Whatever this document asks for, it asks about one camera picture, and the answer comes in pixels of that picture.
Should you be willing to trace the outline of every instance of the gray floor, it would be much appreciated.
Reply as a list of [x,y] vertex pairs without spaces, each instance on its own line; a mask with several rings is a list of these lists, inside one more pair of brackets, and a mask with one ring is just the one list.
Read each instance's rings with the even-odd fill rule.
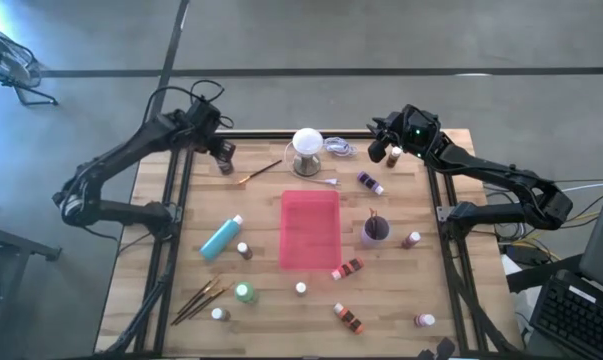
[[[178,0],[0,1],[0,29],[53,70],[160,69]],[[603,0],[199,0],[175,68],[603,66]],[[218,79],[240,129],[361,128],[410,102],[476,151],[555,179],[603,177],[603,75]],[[189,85],[193,79],[172,79]],[[50,197],[82,161],[138,126],[156,78],[44,79],[58,108],[0,87],[0,228],[62,246],[32,258],[0,359],[90,353],[116,244],[64,225]],[[187,99],[169,94],[165,110]],[[107,184],[127,201],[135,169]],[[571,193],[576,209],[603,189]],[[120,227],[99,230],[118,236]],[[589,227],[545,234],[561,256]]]

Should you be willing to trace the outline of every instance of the keyboard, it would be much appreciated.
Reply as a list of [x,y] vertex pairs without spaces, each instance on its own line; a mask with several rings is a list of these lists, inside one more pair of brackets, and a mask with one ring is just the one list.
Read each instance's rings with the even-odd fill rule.
[[603,292],[561,270],[543,285],[530,325],[587,359],[603,359]]

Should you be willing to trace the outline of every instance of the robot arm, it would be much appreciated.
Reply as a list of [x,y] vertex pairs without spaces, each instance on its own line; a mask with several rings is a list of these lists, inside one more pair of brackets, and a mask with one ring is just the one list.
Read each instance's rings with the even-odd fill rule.
[[556,230],[566,221],[572,201],[550,180],[532,171],[518,170],[470,155],[441,132],[436,115],[406,105],[401,112],[373,118],[368,125],[376,140],[368,148],[370,159],[379,162],[392,144],[411,153],[435,171],[466,175],[512,191],[518,204],[476,206],[461,202],[447,215],[453,236],[466,236],[476,224],[526,222],[537,229]]
[[63,189],[53,196],[68,225],[85,227],[99,220],[117,221],[123,225],[144,224],[161,238],[172,235],[175,214],[164,204],[150,202],[145,206],[101,199],[103,184],[153,152],[194,147],[209,152],[218,161],[230,162],[235,146],[214,132],[221,113],[209,101],[196,99],[187,112],[176,110],[160,114],[145,122],[125,143],[80,165]]

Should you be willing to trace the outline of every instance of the pink tray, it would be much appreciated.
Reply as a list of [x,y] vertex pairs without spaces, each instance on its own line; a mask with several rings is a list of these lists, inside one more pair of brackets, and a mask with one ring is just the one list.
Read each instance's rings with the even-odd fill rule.
[[334,270],[339,265],[339,193],[284,191],[279,266],[285,270]]

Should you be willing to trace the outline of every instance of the small bottle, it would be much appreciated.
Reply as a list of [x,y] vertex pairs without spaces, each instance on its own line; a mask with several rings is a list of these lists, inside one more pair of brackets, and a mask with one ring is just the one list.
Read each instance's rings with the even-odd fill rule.
[[359,182],[365,185],[365,187],[368,189],[377,193],[377,195],[381,195],[383,193],[383,187],[365,171],[361,171],[359,175],[357,175],[357,180],[359,180]]
[[352,330],[355,334],[359,335],[363,332],[363,324],[357,319],[350,310],[346,309],[341,303],[334,305],[334,313],[337,314],[339,319],[343,321],[348,329]]
[[217,166],[219,167],[219,171],[221,171],[222,175],[230,175],[234,172],[234,166],[231,161],[223,161],[219,159],[215,159],[217,161]]
[[241,256],[245,259],[245,260],[250,260],[252,259],[252,249],[250,249],[250,247],[248,246],[248,244],[246,243],[239,243],[237,244],[237,251],[239,252],[239,254],[241,254]]
[[421,234],[415,231],[401,242],[401,247],[404,249],[409,249],[416,245],[419,241],[421,241]]
[[434,316],[430,315],[430,314],[421,314],[421,315],[417,315],[414,318],[414,324],[417,327],[426,327],[426,326],[432,326],[434,325]]
[[214,310],[212,310],[212,312],[210,313],[210,315],[212,316],[212,318],[214,320],[219,320],[219,321],[228,321],[228,320],[230,320],[230,312],[228,310],[225,310],[225,309],[215,308]]
[[399,160],[399,156],[403,151],[400,147],[393,147],[392,152],[390,152],[390,156],[388,156],[388,161],[385,162],[385,165],[389,168],[393,168],[394,165],[397,164],[397,160]]
[[241,224],[243,224],[243,218],[239,215],[233,219],[229,219],[212,235],[205,245],[201,247],[199,253],[203,255],[206,260],[213,260],[216,258],[226,245],[234,238],[241,230]]
[[294,286],[294,291],[296,291],[297,296],[305,296],[308,293],[308,287],[304,283],[297,283]]
[[257,301],[257,293],[254,290],[254,287],[247,282],[241,282],[237,285],[234,289],[234,296],[237,300],[246,304],[255,303]]
[[332,278],[334,278],[334,280],[339,280],[341,278],[349,276],[350,274],[354,273],[355,271],[361,270],[362,267],[363,267],[363,260],[361,260],[361,258],[354,258],[354,259],[348,261],[347,263],[339,266],[336,270],[334,270],[332,272]]

